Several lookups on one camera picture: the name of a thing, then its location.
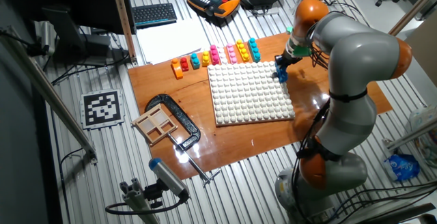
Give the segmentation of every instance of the wooden table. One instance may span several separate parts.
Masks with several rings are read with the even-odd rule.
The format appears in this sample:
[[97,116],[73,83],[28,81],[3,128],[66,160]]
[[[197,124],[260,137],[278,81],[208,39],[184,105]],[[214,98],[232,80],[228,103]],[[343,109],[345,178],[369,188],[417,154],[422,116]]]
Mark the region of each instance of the wooden table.
[[[280,55],[288,38],[286,33],[282,33],[257,40],[262,61],[272,61],[275,55]],[[317,108],[328,98],[328,73],[319,66],[313,68],[309,58],[289,66],[287,71],[295,120],[226,127],[216,127],[206,68],[193,70],[190,65],[190,70],[184,72],[184,78],[176,80],[167,61],[132,68],[129,75],[140,114],[144,113],[145,106],[155,95],[169,94],[191,117],[201,131],[201,139],[188,153],[204,171],[210,171],[293,143],[304,136]],[[376,103],[378,113],[392,109],[376,83],[368,85],[368,92]],[[185,140],[188,133],[175,118],[173,120],[178,129],[172,135],[180,141]],[[151,151],[153,157],[162,158],[182,179],[197,175],[187,159],[176,152],[170,140],[163,139]]]

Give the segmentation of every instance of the orange lego brick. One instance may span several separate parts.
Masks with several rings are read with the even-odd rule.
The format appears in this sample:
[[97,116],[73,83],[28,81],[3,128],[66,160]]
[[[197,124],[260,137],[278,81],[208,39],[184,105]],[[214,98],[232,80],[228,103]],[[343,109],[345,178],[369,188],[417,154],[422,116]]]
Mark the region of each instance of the orange lego brick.
[[202,56],[202,66],[208,67],[209,64],[210,64],[210,52],[204,51]]
[[178,59],[171,60],[171,69],[173,70],[173,73],[175,74],[177,80],[182,79],[182,77],[184,77]]
[[247,53],[242,40],[237,40],[237,49],[241,55],[241,58],[243,59],[243,62],[249,61],[249,54]]

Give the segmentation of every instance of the metal grating floor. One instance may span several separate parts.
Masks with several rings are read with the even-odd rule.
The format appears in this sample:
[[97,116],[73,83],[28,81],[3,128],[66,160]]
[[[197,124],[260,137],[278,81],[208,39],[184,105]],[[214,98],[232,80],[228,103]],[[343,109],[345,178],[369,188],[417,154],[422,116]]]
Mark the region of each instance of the metal grating floor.
[[[235,42],[238,38],[247,41],[250,37],[262,38],[284,32],[287,26],[293,25],[290,8],[296,0],[282,0],[279,14],[253,18],[246,15],[243,9],[234,16],[226,26],[218,28],[198,17],[186,4],[185,0],[131,0],[132,6],[152,3],[173,3],[177,17],[192,18],[203,28],[208,38],[206,46],[211,44],[224,45]],[[354,4],[352,0],[342,0]],[[358,13],[344,8],[345,11],[364,23]],[[54,31],[49,31],[54,38]],[[123,37],[119,37],[124,48],[127,48]],[[145,64],[135,38],[135,47],[139,65]],[[156,177],[148,169],[151,159],[150,151],[144,138],[130,126],[130,122],[139,116],[135,97],[130,85],[127,69],[130,64],[109,66],[82,72],[70,76],[67,80],[55,86],[70,112],[80,121],[79,101],[81,94],[101,89],[121,89],[124,93],[125,122],[110,128],[88,130],[87,135],[94,142],[97,150],[98,164],[90,165],[83,152],[76,153],[62,165],[66,176],[66,198],[61,187],[60,171],[56,168],[59,196],[64,223],[141,223],[137,216],[115,216],[106,214],[104,207],[116,202],[122,202],[122,192],[119,183],[138,178],[142,185],[153,184]],[[65,68],[49,66],[47,75],[54,80],[66,71]],[[415,88],[406,76],[392,81],[378,83],[393,106],[393,111],[379,115],[376,126],[369,138],[353,150],[367,163],[369,178],[363,186],[357,189],[339,193],[331,197],[338,206],[341,201],[364,188],[388,188],[399,183],[391,182],[382,168],[382,161],[389,156],[381,146],[384,137],[400,138],[405,133],[407,119],[411,111],[421,108],[421,102]],[[50,124],[51,142],[54,160],[59,161],[64,155],[79,149],[80,145],[59,121],[56,114],[47,105]],[[253,156],[242,161],[222,167],[215,180],[202,187],[202,180],[195,176],[184,180],[191,192],[188,204],[170,212],[158,214],[161,223],[288,223],[284,209],[279,205],[274,195],[274,181],[277,174],[291,167],[296,159],[298,144]],[[411,145],[401,148],[404,153],[415,154]],[[419,177],[404,182],[403,185],[421,184],[435,179],[436,174],[427,166],[422,165]],[[378,199],[396,192],[370,193],[362,195],[361,199]],[[164,206],[173,205],[177,200],[169,193],[163,197]]]

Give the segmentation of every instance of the cyan lego brick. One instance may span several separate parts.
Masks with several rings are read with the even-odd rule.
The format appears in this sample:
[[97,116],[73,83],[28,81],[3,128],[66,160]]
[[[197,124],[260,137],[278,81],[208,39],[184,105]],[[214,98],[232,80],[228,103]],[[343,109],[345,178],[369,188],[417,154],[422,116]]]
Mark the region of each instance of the cyan lego brick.
[[258,45],[255,42],[255,38],[251,38],[247,44],[249,46],[249,52],[251,53],[252,60],[257,63],[261,61],[261,54],[259,54]]
[[191,54],[191,65],[193,65],[193,70],[200,68],[200,61],[196,53]]

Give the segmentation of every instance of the green lego brick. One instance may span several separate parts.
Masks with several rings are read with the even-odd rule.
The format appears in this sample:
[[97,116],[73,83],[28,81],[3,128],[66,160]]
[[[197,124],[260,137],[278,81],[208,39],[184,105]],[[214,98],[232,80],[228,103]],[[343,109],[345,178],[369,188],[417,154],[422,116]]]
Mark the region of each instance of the green lego brick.
[[293,32],[293,27],[287,27],[287,34],[291,34]]

